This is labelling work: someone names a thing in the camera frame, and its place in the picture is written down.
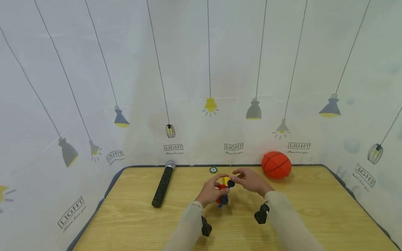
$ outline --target orange ball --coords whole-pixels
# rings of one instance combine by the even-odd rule
[[[290,159],[280,152],[266,153],[261,161],[265,176],[272,179],[283,179],[289,176],[292,169]]]

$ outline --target sleeve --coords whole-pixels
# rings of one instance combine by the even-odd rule
[[[324,250],[283,194],[267,192],[264,199],[269,206],[268,221],[275,228],[287,251]]]
[[[201,235],[203,207],[198,201],[190,203],[184,210],[180,222],[164,251],[192,251]]]

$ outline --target hand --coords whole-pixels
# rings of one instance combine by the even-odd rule
[[[237,177],[231,176],[230,179],[235,183],[242,185],[245,189],[251,192],[256,192],[264,197],[267,192],[274,189],[256,172],[248,168],[239,168],[233,171],[233,174],[238,174]]]
[[[217,182],[218,179],[222,177],[228,177],[229,175],[220,173],[218,175],[215,175],[211,179],[207,180],[204,183],[204,186],[201,189],[200,194],[197,196],[195,201],[198,201],[201,203],[202,207],[205,208],[209,204],[215,202],[220,196],[228,194],[229,189],[221,189],[217,190],[216,187],[218,187],[220,184]]]

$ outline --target tent wall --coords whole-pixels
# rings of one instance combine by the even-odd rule
[[[67,249],[124,167],[272,150],[330,168],[402,244],[402,2],[371,0],[356,37],[368,3],[268,0],[263,25],[264,0],[209,0],[208,29],[207,0],[1,0],[0,249]]]

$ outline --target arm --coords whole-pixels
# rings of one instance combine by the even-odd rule
[[[264,199],[269,206],[269,223],[275,228],[286,250],[324,250],[283,194],[270,191],[265,194]]]
[[[191,251],[201,234],[203,206],[200,202],[190,203],[183,212],[180,222],[176,227],[164,251]]]
[[[251,169],[239,168],[234,170],[233,174],[239,175],[230,177],[231,180],[242,185],[248,191],[256,192],[264,197],[265,203],[269,206],[268,220],[275,228],[286,250],[323,250],[283,194],[276,192]]]
[[[226,176],[228,175],[218,174],[204,183],[195,201],[190,203],[184,210],[180,222],[164,251],[191,251],[194,249],[195,243],[201,234],[203,208],[229,192],[227,188],[221,190],[215,189],[215,187],[221,186],[217,180]]]

